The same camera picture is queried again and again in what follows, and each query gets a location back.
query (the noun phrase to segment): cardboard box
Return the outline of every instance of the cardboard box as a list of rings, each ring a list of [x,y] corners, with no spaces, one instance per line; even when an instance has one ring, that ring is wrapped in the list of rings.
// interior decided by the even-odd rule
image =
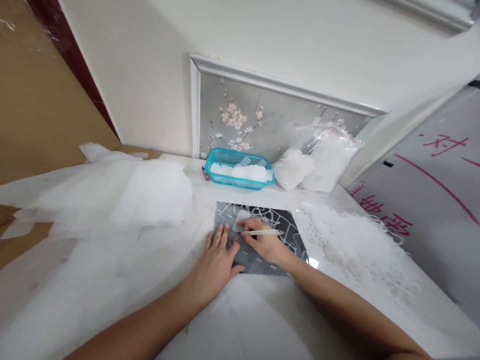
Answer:
[[[159,151],[122,145],[22,0],[0,1],[0,185],[83,164],[79,145],[127,154]],[[0,206],[0,234],[17,209]],[[0,240],[0,269],[45,239],[51,224]]]

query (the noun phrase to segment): picture frame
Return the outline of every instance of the picture frame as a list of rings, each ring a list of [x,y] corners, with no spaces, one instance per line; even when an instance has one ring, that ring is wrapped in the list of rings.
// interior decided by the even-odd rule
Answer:
[[[455,33],[468,31],[479,10],[478,0],[386,0]]]
[[[254,70],[245,69],[240,66],[232,65],[227,62],[203,55],[190,53],[188,56],[192,136],[191,156],[196,159],[200,157],[202,73],[215,75],[225,79],[253,85],[258,88],[289,95],[295,98],[319,103],[328,107],[360,114],[371,119],[388,113],[388,111],[377,106],[340,98],[326,92],[319,92],[287,80],[282,80]]]

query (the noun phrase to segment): plastic basket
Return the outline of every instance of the plastic basket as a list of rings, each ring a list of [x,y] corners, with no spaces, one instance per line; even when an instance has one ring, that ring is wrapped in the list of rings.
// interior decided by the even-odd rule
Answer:
[[[228,175],[220,175],[210,171],[210,167],[214,163],[233,167],[236,164],[240,163],[245,157],[250,159],[251,162],[249,165],[256,165],[261,160],[264,160],[266,162],[265,169],[267,170],[272,169],[272,165],[270,164],[270,161],[268,161],[266,158],[262,156],[251,155],[244,152],[238,152],[238,151],[233,151],[233,150],[228,150],[228,149],[218,147],[218,148],[212,149],[210,151],[210,154],[208,154],[208,158],[206,159],[206,164],[205,164],[205,171],[208,173],[208,175],[210,175],[210,178],[214,182],[219,184],[232,185],[239,188],[260,190],[267,185],[275,184],[275,175],[273,174],[272,174],[271,181],[260,182],[260,181],[253,181],[253,180],[247,180],[247,179],[242,179],[238,177],[228,176]]]

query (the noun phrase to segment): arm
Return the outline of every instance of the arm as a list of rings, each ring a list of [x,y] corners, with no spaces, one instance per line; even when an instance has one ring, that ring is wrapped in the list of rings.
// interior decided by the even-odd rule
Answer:
[[[258,218],[238,222],[245,231],[270,227]],[[393,321],[361,296],[295,256],[273,235],[242,238],[267,261],[290,273],[332,324],[346,329],[367,345],[370,355],[389,360],[430,359],[431,357]]]
[[[91,338],[64,360],[154,359],[162,349],[208,306],[242,265],[232,267],[238,239],[227,250],[229,226],[206,237],[202,256],[191,273],[165,295],[124,317]]]

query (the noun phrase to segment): whiteboard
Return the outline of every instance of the whiteboard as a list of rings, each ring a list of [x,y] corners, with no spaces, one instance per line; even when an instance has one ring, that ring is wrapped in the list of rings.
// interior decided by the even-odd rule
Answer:
[[[350,190],[480,326],[480,89],[467,87]]]

